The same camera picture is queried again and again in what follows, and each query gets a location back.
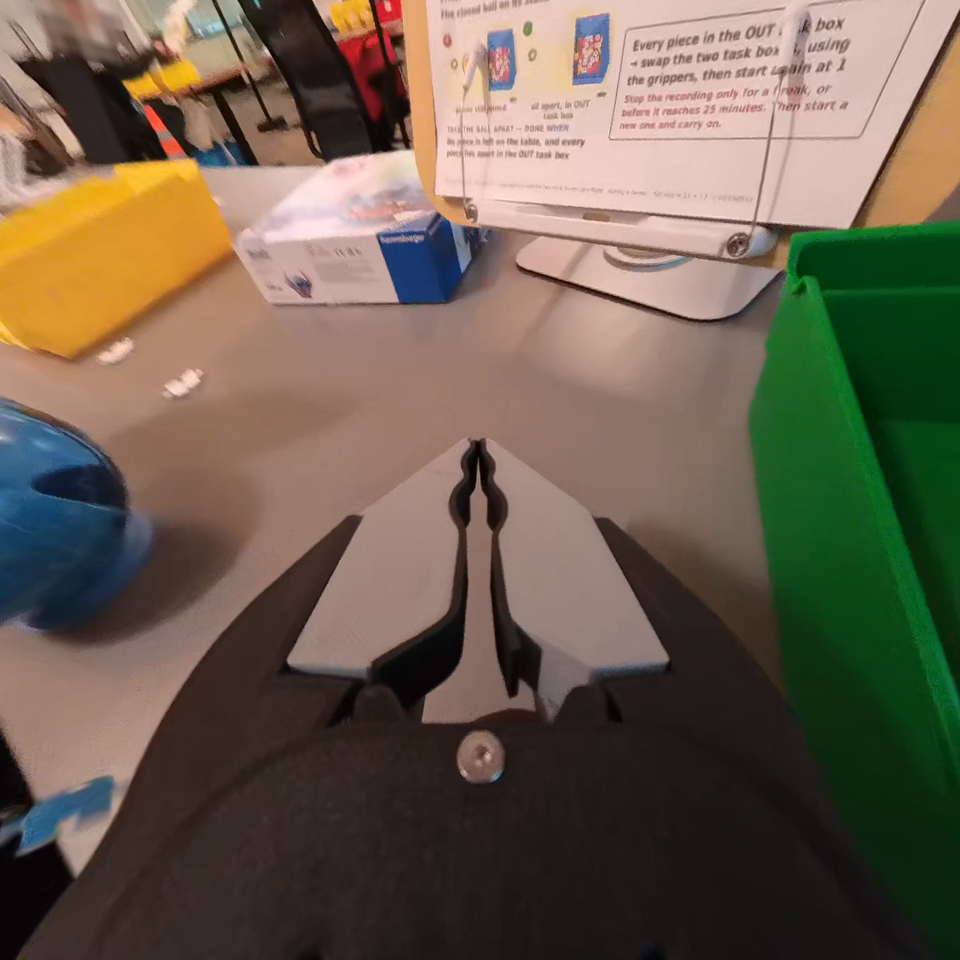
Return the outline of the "cartoon puzzle box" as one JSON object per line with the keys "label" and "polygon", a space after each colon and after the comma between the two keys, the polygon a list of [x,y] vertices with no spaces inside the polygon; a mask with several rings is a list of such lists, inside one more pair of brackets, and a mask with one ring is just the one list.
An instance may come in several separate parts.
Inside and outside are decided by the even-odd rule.
{"label": "cartoon puzzle box", "polygon": [[487,240],[431,203],[411,150],[337,159],[253,226],[234,250],[274,306],[449,302]]}

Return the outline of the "blue puzzle ball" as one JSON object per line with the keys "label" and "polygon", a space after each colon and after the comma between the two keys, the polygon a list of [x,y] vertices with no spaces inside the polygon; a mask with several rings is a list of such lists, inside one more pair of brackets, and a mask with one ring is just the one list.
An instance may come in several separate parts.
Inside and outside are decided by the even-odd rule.
{"label": "blue puzzle ball", "polygon": [[78,428],[1,400],[1,622],[38,632],[95,616],[149,559],[154,526]]}

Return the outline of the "white tablet stand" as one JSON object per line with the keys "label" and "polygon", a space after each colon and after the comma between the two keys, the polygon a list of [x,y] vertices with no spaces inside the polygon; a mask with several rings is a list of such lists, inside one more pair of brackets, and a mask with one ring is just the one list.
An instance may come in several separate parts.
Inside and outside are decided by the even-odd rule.
{"label": "white tablet stand", "polygon": [[766,223],[491,198],[434,201],[462,225],[533,236],[516,255],[524,272],[687,321],[734,317],[779,275],[763,258],[781,232]]}

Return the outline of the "printed instruction sheet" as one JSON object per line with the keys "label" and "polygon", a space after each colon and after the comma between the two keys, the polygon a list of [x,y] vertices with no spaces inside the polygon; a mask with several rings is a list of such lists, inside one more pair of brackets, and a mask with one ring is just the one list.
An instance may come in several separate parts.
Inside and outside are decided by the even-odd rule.
{"label": "printed instruction sheet", "polygon": [[444,1],[426,17],[439,194],[846,229],[958,2]]}

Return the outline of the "instruction sheet on stand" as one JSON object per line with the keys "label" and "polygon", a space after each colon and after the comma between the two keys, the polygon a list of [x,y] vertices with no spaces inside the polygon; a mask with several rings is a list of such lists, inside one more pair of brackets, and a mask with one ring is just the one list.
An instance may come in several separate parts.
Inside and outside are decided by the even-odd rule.
{"label": "instruction sheet on stand", "polygon": [[[412,107],[413,149],[417,171],[428,198],[453,223],[469,225],[466,201],[436,193],[437,125],[429,55],[426,1],[404,1],[403,28],[407,78]],[[959,134],[949,127],[958,120],[958,18],[933,61],[883,167],[853,220],[855,228],[893,227],[940,214],[958,191]]]}

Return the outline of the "blue puzzle piece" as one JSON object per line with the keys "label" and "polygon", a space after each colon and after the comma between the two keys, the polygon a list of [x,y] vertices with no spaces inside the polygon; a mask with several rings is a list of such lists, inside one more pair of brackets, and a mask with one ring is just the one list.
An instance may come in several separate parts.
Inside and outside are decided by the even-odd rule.
{"label": "blue puzzle piece", "polygon": [[107,816],[114,804],[117,781],[97,776],[85,784],[36,801],[25,813],[2,825],[2,843],[16,842],[17,857],[26,857],[56,841],[61,825],[76,820],[82,828]]}

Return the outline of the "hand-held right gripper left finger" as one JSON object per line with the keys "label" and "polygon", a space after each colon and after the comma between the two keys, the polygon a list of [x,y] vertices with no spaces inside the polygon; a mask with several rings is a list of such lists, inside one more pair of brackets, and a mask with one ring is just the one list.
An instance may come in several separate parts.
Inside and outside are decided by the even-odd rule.
{"label": "hand-held right gripper left finger", "polygon": [[360,516],[288,654],[298,674],[389,689],[403,707],[459,665],[478,442],[464,438]]}

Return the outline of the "yellow plastic bin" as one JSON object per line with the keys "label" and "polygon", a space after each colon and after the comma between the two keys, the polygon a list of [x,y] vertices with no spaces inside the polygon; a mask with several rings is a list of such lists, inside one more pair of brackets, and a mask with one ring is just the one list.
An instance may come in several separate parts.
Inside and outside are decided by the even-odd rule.
{"label": "yellow plastic bin", "polygon": [[2,219],[1,341],[72,361],[233,253],[193,160],[90,174]]}

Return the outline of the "background table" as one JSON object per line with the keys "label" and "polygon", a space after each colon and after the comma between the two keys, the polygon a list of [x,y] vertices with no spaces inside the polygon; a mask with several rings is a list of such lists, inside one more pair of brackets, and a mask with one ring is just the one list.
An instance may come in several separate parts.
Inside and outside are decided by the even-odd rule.
{"label": "background table", "polygon": [[227,95],[249,90],[241,67],[203,75],[190,59],[157,59],[123,81],[147,119],[168,161],[193,160],[207,167],[253,167],[259,160]]}

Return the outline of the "black office chair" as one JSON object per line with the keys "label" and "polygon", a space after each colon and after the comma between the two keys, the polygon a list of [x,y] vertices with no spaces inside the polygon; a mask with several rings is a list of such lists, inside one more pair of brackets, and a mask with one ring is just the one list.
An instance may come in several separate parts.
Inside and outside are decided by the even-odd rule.
{"label": "black office chair", "polygon": [[329,163],[411,146],[401,61],[377,13],[372,32],[339,41],[314,2],[240,5],[292,96],[314,157]]}

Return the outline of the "green plastic bin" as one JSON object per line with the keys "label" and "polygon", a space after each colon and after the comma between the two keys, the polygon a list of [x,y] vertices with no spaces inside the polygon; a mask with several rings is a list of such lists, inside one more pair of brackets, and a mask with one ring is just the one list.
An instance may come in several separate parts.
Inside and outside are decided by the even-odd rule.
{"label": "green plastic bin", "polygon": [[796,236],[749,426],[788,699],[871,869],[958,958],[958,222]]}

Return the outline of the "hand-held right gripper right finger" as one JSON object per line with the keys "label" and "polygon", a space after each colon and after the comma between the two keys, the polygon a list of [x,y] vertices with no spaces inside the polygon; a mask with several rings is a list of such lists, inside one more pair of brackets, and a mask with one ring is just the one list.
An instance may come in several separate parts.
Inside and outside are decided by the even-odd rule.
{"label": "hand-held right gripper right finger", "polygon": [[507,690],[553,721],[572,690],[670,665],[597,518],[496,441],[478,446],[490,602]]}

